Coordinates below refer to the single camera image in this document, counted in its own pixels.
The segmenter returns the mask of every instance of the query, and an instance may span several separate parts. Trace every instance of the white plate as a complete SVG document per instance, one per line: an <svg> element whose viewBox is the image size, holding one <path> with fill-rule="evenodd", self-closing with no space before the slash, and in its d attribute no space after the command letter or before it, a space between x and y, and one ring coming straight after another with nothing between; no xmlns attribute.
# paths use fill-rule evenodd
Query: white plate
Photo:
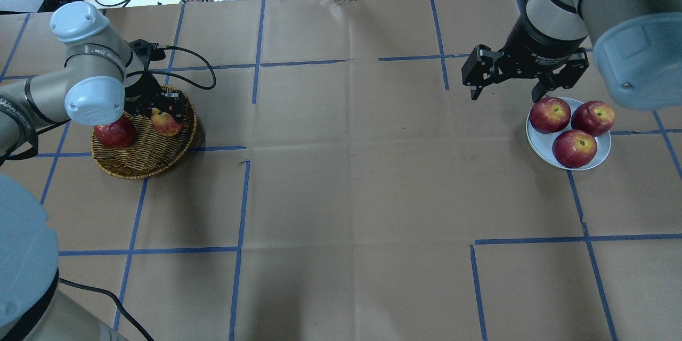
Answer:
<svg viewBox="0 0 682 341"><path fill-rule="evenodd" d="M578 100L568 98L560 99L566 101L566 103L571 107L571 115L573 115L575 109L582 105L582 102ZM608 153L611 150L611 133L609 132L595 137L595 140L597 140L597 154L595 155L595 158L592 159L592 161L590 161L586 166L582 166L580 168L566 168L556 161L556 158L552 153L552 144L554 144L554 140L556 137L558 137L558 135L569 131L570 129L572 128L571 124L569 123L568 126L560 132L556 132L554 134L541 134L540 132L536 131L535 128L533 128L533 125L531 125L530 113L528 113L528 117L526 118L526 136L528 136L528 142L531 144L531 148L533 148L533 151L535 151L535 153L538 154L541 159L547 161L553 166L556 166L556 168L566 169L567 171L586 171L587 169L592 169L595 166L601 164L602 161L606 159L606 156L608 156Z"/></svg>

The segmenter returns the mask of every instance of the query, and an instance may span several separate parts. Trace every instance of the brown woven basket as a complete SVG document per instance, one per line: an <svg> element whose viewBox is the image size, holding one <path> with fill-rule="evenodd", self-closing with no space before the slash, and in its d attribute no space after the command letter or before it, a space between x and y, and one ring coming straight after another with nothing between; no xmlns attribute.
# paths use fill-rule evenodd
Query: brown woven basket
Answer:
<svg viewBox="0 0 682 341"><path fill-rule="evenodd" d="M164 91L173 91L161 86ZM187 152L197 132L197 111L189 98L185 108L185 125L179 134L165 137L151 126L151 120L144 116L124 115L137 130L137 139L129 147L108 148L102 146L93 132L90 150L95 163L107 174L126 180L137 180L155 176L169 169Z"/></svg>

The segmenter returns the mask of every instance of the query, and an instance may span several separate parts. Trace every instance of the red and yellow apple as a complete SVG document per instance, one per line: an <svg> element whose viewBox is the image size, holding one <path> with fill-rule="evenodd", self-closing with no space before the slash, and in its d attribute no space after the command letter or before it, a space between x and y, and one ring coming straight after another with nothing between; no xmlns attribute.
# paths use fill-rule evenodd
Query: red and yellow apple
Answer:
<svg viewBox="0 0 682 341"><path fill-rule="evenodd" d="M571 127L595 137L605 134L616 121L616 113L604 101L588 101L579 106L571 117Z"/></svg>
<svg viewBox="0 0 682 341"><path fill-rule="evenodd" d="M95 125L95 137L105 147L124 148L132 144L137 137L135 125L127 117L121 116L109 125Z"/></svg>
<svg viewBox="0 0 682 341"><path fill-rule="evenodd" d="M566 168L586 166L597 154L597 140L579 129L571 129L558 135L552 144L556 161Z"/></svg>
<svg viewBox="0 0 682 341"><path fill-rule="evenodd" d="M185 126L185 122L178 123L170 113L163 112L157 108L151 108L151 125L158 134L172 137L180 133Z"/></svg>
<svg viewBox="0 0 682 341"><path fill-rule="evenodd" d="M541 134L559 132L571 120L571 107L560 98L544 98L533 104L529 120Z"/></svg>

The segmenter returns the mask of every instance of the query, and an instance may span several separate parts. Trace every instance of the blue tape grid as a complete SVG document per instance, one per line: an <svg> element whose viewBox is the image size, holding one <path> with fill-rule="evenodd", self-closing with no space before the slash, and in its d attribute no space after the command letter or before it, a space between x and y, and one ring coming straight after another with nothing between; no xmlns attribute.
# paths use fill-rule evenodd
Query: blue tape grid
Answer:
<svg viewBox="0 0 682 341"><path fill-rule="evenodd" d="M445 60L446 59L453 59L453 58L463 58L463 57L468 57L467 53L464 54L445 54L444 49L443 49L443 40L441 37L441 30L440 30L440 24L439 24L439 19L438 19L438 14L436 10L436 3L435 0L429 0L431 2L431 8L433 11L433 18L434 18L434 27L436 30L436 37L438 39L439 43L439 54L438 55L416 55L416 56L402 56L402 57L384 57L384 58L379 58L378 60L380 61L400 61L400 60L435 60L439 59L441 60L441 68L443 71L443 82L445 84L445 90L448 91L450 90L450 84L448 82L448 72L446 71L446 66L445 66ZM263 43L263 23L265 19L265 1L262 1L261 3L261 15L259 19L259 26L258 26L258 42L257 42L257 48L256 48L256 62L254 64L227 64L227 65L217 65L214 68L215 69L239 69L239 68L254 68L255 73L254 73L254 88L253 88L253 103L256 103L257 100L257 93L258 93L258 76L259 76L259 69L261 67L279 67L279 66L292 66L292 65L314 65L314 64L334 64L337 62L346 62L348 60L311 60L311 61L301 61L301 62L271 62L271 63L262 63L261 62L261 49L262 49L262 43ZM177 45L178 38L180 37L180 30L181 30L181 25L182 25L182 20L183 20L183 15L185 11L185 6L184 4L181 6L180 10L180 17L178 18L178 24L176 28L176 34L175 34L175 39L174 39L174 44ZM14 42L14 45L12 47L12 51L10 52L10 55L7 58L7 62L5 63L2 73L0 73L0 81L3 81L4 79L27 79L33 76L6 76L7 70L10 66L10 63L12 61L12 58L14 57L15 52L17 51L17 47L19 46L19 42L21 40L21 37L24 33L24 30L27 26L27 23L29 21L30 14L26 16L24 19L24 22L22 24L22 27L20 29L19 35L17 36L17 39ZM175 68L173 67L173 62L175 58L175 51L173 51L170 55L169 59L169 64L168 64L168 71L194 71L194 70L201 70L201 69L206 69L205 67L178 67ZM168 84L169 77L166 76L166 81L165 84ZM648 131L648 132L632 132L632 131L616 131L612 132L612 135L642 135L642 134L660 134L663 136L663 139L665 140L665 143L667 144L668 151L670 151L670 155L673 161L673 164L675 165L675 168L677 169L678 174L680 175L680 178L682 178L682 167L680 166L679 159L677 155L675 154L675 150L672 147L672 144L669 139L670 134L680 134L682 133L682 129L665 129L663 127L663 123L658 116L658 113L654 112L653 113L654 118L659 126L659 129L653 130L653 131ZM49 157L53 158L53 164L51 166L50 173L48 175L48 178L46 180L45 188L43 191L43 195L41 198L41 203L44 203L44 200L46 196L48 195L49 191L49 186L51 185L51 181L54 175L54 169L56 169L56 164L58 163L58 159L60 157L88 157L91 156L89 152L71 152L71 153L65 153L61 152L61 149L63 148L63 143L64 140L66 139L66 134L68 132L69 124L66 124L65 127L63 128L63 133L61 135L61 140L59 142L58 149L56 150L55 153L41 153L38 156L39 157ZM240 146L235 146L235 147L199 147L199 148L193 148L190 149L190 151L194 152L200 152L200 151L231 151L231 150L240 150L240 149L245 149L245 147L240 147ZM250 161L246 161L246 173L245 173L245 180L244 180L244 189L243 189L243 196L242 196L242 212L241 212L241 223L239 227L239 243L237 246L228 246L228 247L195 247L195 248L168 248L168 249L134 249L134 243L136 239L136 234L137 234L137 229L139 226L139 219L141 216L141 211L144 203L144 195L146 194L146 188L147 188L147 180L145 179L143 182L141 194L140 194L140 199L139 199L139 206L138 210L136 212L136 219L135 219L135 224L134 224L134 229L132 232L130 244L128 249L102 249L102 250L89 250L89 251L61 251L59 254L60 256L105 256L105 255L126 255L126 270L124 272L124 280L121 284L121 292L119 295L119 298L123 301L125 297L125 292L126 292L126 286L127 286L127 278L129 275L129 267L130 267L130 261L132 260L132 256L136 254L182 254L182 253L207 253L207 252L223 252L223 251L233 251L237 253L237 262L236 262L236 270L234 271L234 282L233 282L233 290L232 290L232 311L231 311L231 318L230 318L230 340L234 340L234 326L236 325L236 313L237 313L237 297L238 297L238 291L239 291L239 276L241 273L241 247L243 246L243 231L244 231L244 224L245 224L245 219L246 219L246 201L247 201L247 195L248 195L248 181L249 181L249 171L250 171ZM592 263L592 269L594 269L594 274L595 274L595 281L597 283L597 288L599 290L599 295L600 298L602 299L602 305L604 307L604 314L607 319L607 324L609 326L609 331L611 332L611 337L613 340L617 339L616 331L611 319L611 313L608 308L607 300L606 300L606 294L604 293L604 288L602 287L602 281L599 275L599 268L597 266L597 261L594 255L594 249L592 248L592 242L594 241L637 241L637 240L665 240L665 239L682 239L682 234L680 233L668 233L668 234L633 234L633 235L614 235L614 236L590 236L589 231L587 230L587 225L585 222L582 221L582 207L580 206L580 198L578 196L577 189L575 188L575 181L573 180L572 173L569 171L568 177L570 179L570 184L572 186L572 191L573 191L573 197L575 199L575 204L577 205L577 210L578 210L578 216L580 218L583 230L584 230L584 236L582 237L541 237L541 238L523 238L523 239L480 239L476 240L474 242L474 245L470 246L470 257L471 257L471 264L472 264L472 272L473 272L473 280L474 280L474 288L475 288L475 293L476 293L476 299L477 299L477 304L478 304L478 311L479 311L479 318L480 318L480 326L481 326L481 334L482 334L482 339L484 341L487 340L487 331L485 329L485 319L484 319L484 310L483 310L483 303L482 303L482 295L481 295L481 288L480 288L480 281L479 281L479 275L478 275L478 268L477 268L477 263L476 263L476 256L475 256L475 246L484 246L484 245L499 245L499 244L518 244L518 243L563 243L563 242L580 242L584 241L587 245L587 251L589 252L590 256L590 262ZM119 324L119 319L120 319L120 312L117 312L116 318L115 318L115 329L117 329L118 324Z"/></svg>

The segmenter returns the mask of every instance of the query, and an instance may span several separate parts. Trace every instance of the light blue cap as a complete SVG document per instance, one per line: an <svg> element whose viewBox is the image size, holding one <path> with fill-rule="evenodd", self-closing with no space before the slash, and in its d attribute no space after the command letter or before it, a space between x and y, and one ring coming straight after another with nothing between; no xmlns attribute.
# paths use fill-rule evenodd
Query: light blue cap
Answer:
<svg viewBox="0 0 682 341"><path fill-rule="evenodd" d="M606 31L594 59L611 98L634 110L682 105L682 13L654 13Z"/></svg>
<svg viewBox="0 0 682 341"><path fill-rule="evenodd" d="M93 4L75 1L54 11L50 28L62 43L73 43L93 36L109 25L109 19Z"/></svg>
<svg viewBox="0 0 682 341"><path fill-rule="evenodd" d="M47 218L29 191L0 173L0 327L22 316L54 280L59 248Z"/></svg>
<svg viewBox="0 0 682 341"><path fill-rule="evenodd" d="M82 125L109 125L124 113L126 89L109 76L94 76L71 87L64 108L71 120Z"/></svg>

